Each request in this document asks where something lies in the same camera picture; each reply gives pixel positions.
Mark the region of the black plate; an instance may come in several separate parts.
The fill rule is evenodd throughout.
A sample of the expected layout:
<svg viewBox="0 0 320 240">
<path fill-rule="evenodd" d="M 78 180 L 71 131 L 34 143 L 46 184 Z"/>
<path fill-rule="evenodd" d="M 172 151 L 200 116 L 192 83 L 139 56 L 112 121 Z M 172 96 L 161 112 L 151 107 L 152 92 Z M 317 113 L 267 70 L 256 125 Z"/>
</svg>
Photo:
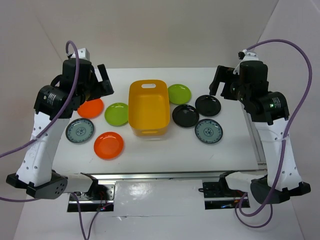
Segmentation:
<svg viewBox="0 0 320 240">
<path fill-rule="evenodd" d="M 201 95 L 195 101 L 196 110 L 205 117 L 214 117 L 221 111 L 220 101 L 212 95 Z"/>
<path fill-rule="evenodd" d="M 181 104 L 173 110 L 172 119 L 181 128 L 192 128 L 198 123 L 200 115 L 195 107 Z"/>
</svg>

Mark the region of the green plate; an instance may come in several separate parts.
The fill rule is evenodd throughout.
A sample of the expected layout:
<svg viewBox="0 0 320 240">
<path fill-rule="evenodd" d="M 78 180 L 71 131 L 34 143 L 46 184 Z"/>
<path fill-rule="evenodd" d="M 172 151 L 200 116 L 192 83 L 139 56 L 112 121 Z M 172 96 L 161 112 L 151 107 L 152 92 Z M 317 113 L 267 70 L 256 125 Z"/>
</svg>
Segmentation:
<svg viewBox="0 0 320 240">
<path fill-rule="evenodd" d="M 106 122 L 112 126 L 123 126 L 129 119 L 129 107 L 123 102 L 116 102 L 109 105 L 105 112 L 104 118 Z"/>
<path fill-rule="evenodd" d="M 167 90 L 169 101 L 175 105 L 186 104 L 192 97 L 190 89 L 183 84 L 173 84 Z"/>
</svg>

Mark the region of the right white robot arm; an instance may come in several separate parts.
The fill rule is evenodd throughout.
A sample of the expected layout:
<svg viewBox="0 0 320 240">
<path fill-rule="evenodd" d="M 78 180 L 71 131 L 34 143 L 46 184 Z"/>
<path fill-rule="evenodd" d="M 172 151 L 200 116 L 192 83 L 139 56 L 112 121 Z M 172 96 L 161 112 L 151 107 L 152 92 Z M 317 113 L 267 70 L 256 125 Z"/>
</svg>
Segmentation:
<svg viewBox="0 0 320 240">
<path fill-rule="evenodd" d="M 258 176 L 229 171 L 219 177 L 218 190 L 230 196 L 235 190 L 252 194 L 259 204 L 279 204 L 291 197 L 311 192 L 298 172 L 289 133 L 289 109 L 285 96 L 269 91 L 268 67 L 259 60 L 247 60 L 238 69 L 219 65 L 209 86 L 215 95 L 224 83 L 221 96 L 240 101 L 249 114 L 261 142 L 267 165 L 267 175 Z"/>
</svg>

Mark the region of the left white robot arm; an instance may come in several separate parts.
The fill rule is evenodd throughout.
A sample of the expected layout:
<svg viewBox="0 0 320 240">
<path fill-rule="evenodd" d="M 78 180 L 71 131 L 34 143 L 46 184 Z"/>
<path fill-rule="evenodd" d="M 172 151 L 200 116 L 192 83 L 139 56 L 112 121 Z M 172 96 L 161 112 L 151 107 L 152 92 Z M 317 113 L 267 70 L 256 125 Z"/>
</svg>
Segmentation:
<svg viewBox="0 0 320 240">
<path fill-rule="evenodd" d="M 61 137 L 72 124 L 73 113 L 85 102 L 114 93 L 105 65 L 97 68 L 101 81 L 90 61 L 69 58 L 62 64 L 62 73 L 39 90 L 27 152 L 17 172 L 7 176 L 7 184 L 24 189 L 36 200 L 53 200 L 64 193 L 77 192 L 92 200 L 107 190 L 90 174 L 64 176 L 52 168 Z"/>
</svg>

